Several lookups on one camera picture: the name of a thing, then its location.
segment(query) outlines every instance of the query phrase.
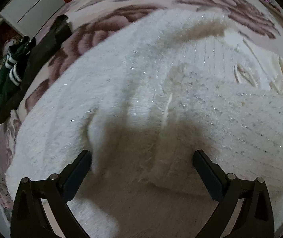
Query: white fuzzy sweater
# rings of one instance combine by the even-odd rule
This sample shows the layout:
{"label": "white fuzzy sweater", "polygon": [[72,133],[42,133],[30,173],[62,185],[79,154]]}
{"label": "white fuzzy sweater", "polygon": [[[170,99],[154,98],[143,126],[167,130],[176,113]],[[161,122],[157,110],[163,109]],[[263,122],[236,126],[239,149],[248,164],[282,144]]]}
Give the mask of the white fuzzy sweater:
{"label": "white fuzzy sweater", "polygon": [[79,58],[21,126],[12,197],[21,178],[46,179],[88,149],[68,205],[90,237],[194,237],[216,206],[191,163],[203,149],[225,172],[264,177],[277,229],[283,97],[236,83],[237,63],[257,66],[220,42],[225,29],[215,14],[157,11]]}

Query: silver screw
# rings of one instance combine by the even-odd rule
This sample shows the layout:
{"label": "silver screw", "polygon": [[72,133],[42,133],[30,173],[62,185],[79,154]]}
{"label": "silver screw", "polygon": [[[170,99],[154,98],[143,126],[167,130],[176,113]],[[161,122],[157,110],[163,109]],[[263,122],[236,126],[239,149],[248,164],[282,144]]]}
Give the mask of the silver screw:
{"label": "silver screw", "polygon": [[258,177],[258,178],[257,178],[257,181],[258,181],[259,183],[265,182],[263,177]]}
{"label": "silver screw", "polygon": [[29,181],[29,178],[28,177],[24,177],[21,179],[21,183],[25,184]]}
{"label": "silver screw", "polygon": [[49,178],[50,178],[50,180],[54,181],[54,180],[56,180],[58,177],[59,177],[58,174],[52,174],[52,175],[50,175]]}
{"label": "silver screw", "polygon": [[235,174],[233,174],[233,173],[228,174],[228,179],[234,180],[235,178],[236,178]]}

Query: mattress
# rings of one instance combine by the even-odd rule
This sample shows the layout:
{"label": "mattress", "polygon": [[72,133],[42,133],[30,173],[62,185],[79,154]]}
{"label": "mattress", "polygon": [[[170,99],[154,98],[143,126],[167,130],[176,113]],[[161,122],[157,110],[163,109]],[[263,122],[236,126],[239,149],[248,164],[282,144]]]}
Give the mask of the mattress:
{"label": "mattress", "polygon": [[[72,63],[116,31],[159,9],[202,10],[223,13],[233,20],[238,31],[256,45],[283,57],[283,28],[258,0],[74,0],[57,14],[69,17],[73,30],[62,48],[40,70],[17,110],[1,126],[0,171],[5,178],[15,153],[21,124],[41,96]],[[46,28],[39,33],[44,36]],[[2,185],[2,206],[12,208],[12,200]]]}

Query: white stripe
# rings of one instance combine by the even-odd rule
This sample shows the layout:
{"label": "white stripe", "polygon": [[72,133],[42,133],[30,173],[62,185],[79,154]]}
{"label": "white stripe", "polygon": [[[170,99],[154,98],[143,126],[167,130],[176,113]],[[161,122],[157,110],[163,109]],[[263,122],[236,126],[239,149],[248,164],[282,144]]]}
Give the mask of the white stripe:
{"label": "white stripe", "polygon": [[12,66],[7,61],[4,63],[4,65],[5,65],[5,67],[7,69],[11,69],[12,68]]}
{"label": "white stripe", "polygon": [[17,63],[18,61],[14,60],[12,57],[11,57],[11,54],[9,54],[9,58],[8,58],[9,62],[11,63]]}
{"label": "white stripe", "polygon": [[17,68],[16,68],[16,64],[15,64],[15,66],[13,67],[13,75],[15,76],[15,79],[16,79],[17,81],[19,81],[19,82],[22,81],[21,78],[20,78],[19,75],[18,75]]}
{"label": "white stripe", "polygon": [[12,69],[9,72],[9,79],[15,84],[16,86],[19,86],[19,83],[15,80],[15,78],[12,76]]}

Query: white garment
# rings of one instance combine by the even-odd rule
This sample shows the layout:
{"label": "white garment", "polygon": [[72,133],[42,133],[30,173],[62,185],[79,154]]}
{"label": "white garment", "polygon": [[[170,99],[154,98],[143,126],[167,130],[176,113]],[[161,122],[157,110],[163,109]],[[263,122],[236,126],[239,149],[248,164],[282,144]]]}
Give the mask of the white garment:
{"label": "white garment", "polygon": [[195,236],[216,206],[191,163],[203,149],[225,172],[264,177],[277,229],[283,97],[236,83],[235,65],[254,66],[219,41],[228,28],[212,13],[157,11],[79,58],[20,128],[12,198],[21,178],[59,173],[85,148],[92,170],[68,205],[90,237]]}

